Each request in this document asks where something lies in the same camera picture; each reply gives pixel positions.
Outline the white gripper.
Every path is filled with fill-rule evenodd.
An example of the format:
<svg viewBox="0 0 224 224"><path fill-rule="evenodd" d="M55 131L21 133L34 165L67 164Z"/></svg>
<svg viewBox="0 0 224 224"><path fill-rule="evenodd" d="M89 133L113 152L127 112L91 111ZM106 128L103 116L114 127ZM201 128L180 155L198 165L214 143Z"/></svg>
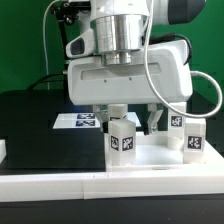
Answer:
<svg viewBox="0 0 224 224"><path fill-rule="evenodd" d="M99 56L73 60L68 67L69 97L75 105L94 105L102 132L108 131L107 104L148 104L145 134L154 135L164 111L158 98L184 102L193 93L187 56L188 46L179 40L137 51L127 65L104 67Z"/></svg>

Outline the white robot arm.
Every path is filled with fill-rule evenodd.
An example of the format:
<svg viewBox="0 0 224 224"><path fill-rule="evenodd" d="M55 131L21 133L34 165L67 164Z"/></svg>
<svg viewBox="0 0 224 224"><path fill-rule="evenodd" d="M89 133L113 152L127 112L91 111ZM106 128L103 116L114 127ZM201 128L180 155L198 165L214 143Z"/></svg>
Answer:
<svg viewBox="0 0 224 224"><path fill-rule="evenodd" d="M113 118L103 105L146 104L149 127L157 126L158 105L187 101L193 93L187 43L157 37L146 42L150 25L191 22L206 0L87 0L80 14L85 28L66 46L69 97L91 105L108 130Z"/></svg>

